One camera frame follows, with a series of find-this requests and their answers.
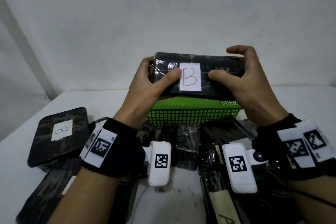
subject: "black cable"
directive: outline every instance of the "black cable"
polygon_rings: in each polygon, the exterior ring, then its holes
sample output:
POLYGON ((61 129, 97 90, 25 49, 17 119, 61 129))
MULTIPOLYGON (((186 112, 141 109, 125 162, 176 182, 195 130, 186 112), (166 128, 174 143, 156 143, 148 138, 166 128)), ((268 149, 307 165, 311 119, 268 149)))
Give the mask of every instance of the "black cable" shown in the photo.
POLYGON ((313 199, 313 200, 315 200, 315 201, 319 201, 319 202, 321 202, 321 203, 324 203, 324 204, 326 204, 326 205, 330 205, 331 207, 336 208, 336 204, 335 204, 335 203, 330 202, 330 201, 328 201, 328 200, 325 200, 325 199, 323 199, 323 198, 320 198, 320 197, 317 197, 317 196, 314 196, 314 195, 308 194, 308 193, 306 193, 306 192, 302 192, 302 191, 300 191, 300 190, 293 189, 293 188, 290 188, 290 187, 287 187, 287 186, 283 186, 283 185, 277 185, 277 186, 278 186, 278 187, 281 187, 281 188, 283 188, 283 189, 285 189, 285 190, 287 190, 287 191, 295 192, 295 193, 297 193, 297 194, 303 195, 303 196, 308 197, 308 198, 310 198, 310 199, 313 199))

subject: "wrist band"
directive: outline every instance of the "wrist band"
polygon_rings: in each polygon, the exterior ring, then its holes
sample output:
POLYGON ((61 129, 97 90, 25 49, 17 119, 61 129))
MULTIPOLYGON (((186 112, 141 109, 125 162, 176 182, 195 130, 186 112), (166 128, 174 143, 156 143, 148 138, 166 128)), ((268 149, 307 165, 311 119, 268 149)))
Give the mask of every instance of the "wrist band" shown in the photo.
POLYGON ((96 128, 82 150, 82 166, 110 177, 140 171, 145 151, 136 134, 136 129, 108 119, 102 129, 96 128))
POLYGON ((290 180, 336 176, 335 154, 319 128, 290 114, 270 126, 257 129, 256 149, 280 175, 290 180))

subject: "white wall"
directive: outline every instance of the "white wall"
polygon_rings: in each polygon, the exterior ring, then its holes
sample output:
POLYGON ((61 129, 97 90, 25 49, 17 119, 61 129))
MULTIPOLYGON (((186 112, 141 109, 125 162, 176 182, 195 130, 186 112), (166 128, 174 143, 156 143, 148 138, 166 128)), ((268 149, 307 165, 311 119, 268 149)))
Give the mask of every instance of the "white wall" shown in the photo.
POLYGON ((336 0, 8 0, 58 92, 126 89, 158 51, 256 47, 272 85, 336 83, 336 0))
POLYGON ((0 20, 0 141, 48 102, 0 20))

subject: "black wrist strap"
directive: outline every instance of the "black wrist strap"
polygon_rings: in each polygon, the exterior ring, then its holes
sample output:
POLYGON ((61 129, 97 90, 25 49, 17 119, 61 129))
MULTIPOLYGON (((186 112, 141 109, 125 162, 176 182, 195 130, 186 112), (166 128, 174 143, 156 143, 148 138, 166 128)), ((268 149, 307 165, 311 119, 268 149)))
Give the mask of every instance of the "black wrist strap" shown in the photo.
POLYGON ((283 131, 288 128, 296 128, 296 124, 301 120, 290 114, 285 119, 257 129, 258 136, 252 141, 252 147, 258 151, 263 158, 268 159, 269 163, 278 170, 279 174, 289 180, 307 180, 323 175, 334 176, 336 159, 331 158, 323 162, 317 162, 312 151, 306 145, 307 155, 312 158, 315 163, 313 167, 301 168, 295 160, 295 155, 292 154, 286 142, 283 142, 278 134, 278 131, 283 131))
POLYGON ((110 177, 140 172, 145 161, 145 151, 136 138, 137 130, 110 118, 103 125, 102 131, 91 144, 89 153, 82 161, 82 166, 90 171, 110 177), (99 137, 104 129, 116 134, 112 143, 99 137), (104 153, 105 147, 101 147, 102 143, 103 146, 109 146, 108 144, 111 143, 106 153, 104 153), (92 154, 96 154, 98 158, 102 157, 101 165, 92 161, 87 163, 89 154, 94 157, 95 155, 92 154))

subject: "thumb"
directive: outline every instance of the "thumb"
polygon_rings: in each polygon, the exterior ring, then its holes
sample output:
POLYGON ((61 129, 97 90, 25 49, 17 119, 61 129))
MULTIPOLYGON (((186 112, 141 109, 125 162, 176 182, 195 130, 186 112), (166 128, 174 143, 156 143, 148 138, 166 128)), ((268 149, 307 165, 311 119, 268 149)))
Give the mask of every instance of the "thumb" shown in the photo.
POLYGON ((171 84, 176 82, 182 74, 182 70, 175 68, 162 77, 159 81, 155 82, 153 85, 157 88, 160 94, 171 84))
POLYGON ((224 84, 229 90, 233 90, 239 84, 239 77, 231 75, 224 70, 211 70, 208 74, 211 80, 224 84))

